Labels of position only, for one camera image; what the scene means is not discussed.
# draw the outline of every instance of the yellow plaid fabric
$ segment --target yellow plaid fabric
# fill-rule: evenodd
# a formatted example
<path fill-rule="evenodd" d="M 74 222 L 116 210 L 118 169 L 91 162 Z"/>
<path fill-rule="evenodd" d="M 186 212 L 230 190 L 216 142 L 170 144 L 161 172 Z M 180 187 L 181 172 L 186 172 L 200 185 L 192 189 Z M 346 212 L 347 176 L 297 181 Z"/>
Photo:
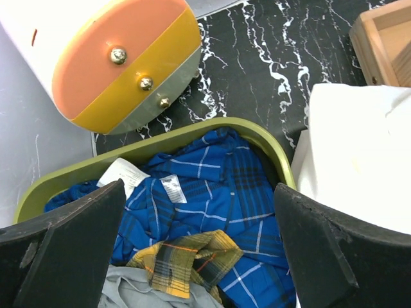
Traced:
<path fill-rule="evenodd" d="M 127 266 L 144 268 L 153 289 L 189 298 L 189 282 L 199 284 L 221 303 L 216 285 L 243 252 L 224 231 L 180 237 L 137 252 Z"/>

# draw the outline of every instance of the gray fabric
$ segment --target gray fabric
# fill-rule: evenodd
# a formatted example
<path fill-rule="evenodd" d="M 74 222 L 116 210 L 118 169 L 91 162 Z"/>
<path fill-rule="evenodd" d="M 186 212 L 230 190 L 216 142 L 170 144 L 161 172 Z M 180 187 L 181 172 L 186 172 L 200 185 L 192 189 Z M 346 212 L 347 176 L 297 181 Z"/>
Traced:
<path fill-rule="evenodd" d="M 147 272 L 139 268 L 109 266 L 98 308 L 222 308 L 202 286 L 190 283 L 190 298 L 152 289 Z"/>

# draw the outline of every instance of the wooden box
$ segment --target wooden box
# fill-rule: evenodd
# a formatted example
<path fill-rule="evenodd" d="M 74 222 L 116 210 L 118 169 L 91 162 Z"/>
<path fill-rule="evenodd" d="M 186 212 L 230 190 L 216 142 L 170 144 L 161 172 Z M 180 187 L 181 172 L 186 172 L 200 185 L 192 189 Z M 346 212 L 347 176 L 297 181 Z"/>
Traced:
<path fill-rule="evenodd" d="M 411 87 L 411 0 L 361 13 L 349 36 L 367 84 Z"/>

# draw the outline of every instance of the plastic bin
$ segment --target plastic bin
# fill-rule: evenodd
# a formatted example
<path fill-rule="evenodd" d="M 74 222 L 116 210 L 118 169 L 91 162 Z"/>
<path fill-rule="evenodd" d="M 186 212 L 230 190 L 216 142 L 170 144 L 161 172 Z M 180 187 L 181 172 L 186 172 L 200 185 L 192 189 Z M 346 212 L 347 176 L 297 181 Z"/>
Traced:
<path fill-rule="evenodd" d="M 261 148 L 275 165 L 282 183 L 295 188 L 290 164 L 278 141 L 264 128 L 244 119 L 220 117 L 179 128 L 72 166 L 52 172 L 38 179 L 22 197 L 15 213 L 14 223 L 41 215 L 45 204 L 55 195 L 74 184 L 99 179 L 106 169 L 121 157 L 136 166 L 147 163 L 158 152 L 172 154 L 210 130 L 230 126 L 244 139 Z"/>

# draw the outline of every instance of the white label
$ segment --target white label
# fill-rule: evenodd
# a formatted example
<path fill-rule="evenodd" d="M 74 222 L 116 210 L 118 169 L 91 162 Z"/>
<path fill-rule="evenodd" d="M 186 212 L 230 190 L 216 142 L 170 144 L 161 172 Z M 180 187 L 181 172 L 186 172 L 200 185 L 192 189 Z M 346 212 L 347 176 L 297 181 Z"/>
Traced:
<path fill-rule="evenodd" d="M 150 175 L 142 172 L 127 160 L 117 158 L 98 180 L 97 187 L 103 187 L 120 178 L 124 181 L 124 190 L 127 199 L 129 199 L 134 188 L 148 177 L 150 177 Z"/>
<path fill-rule="evenodd" d="M 177 175 L 170 175 L 161 179 L 162 186 L 173 203 L 187 203 L 186 196 L 182 192 Z"/>

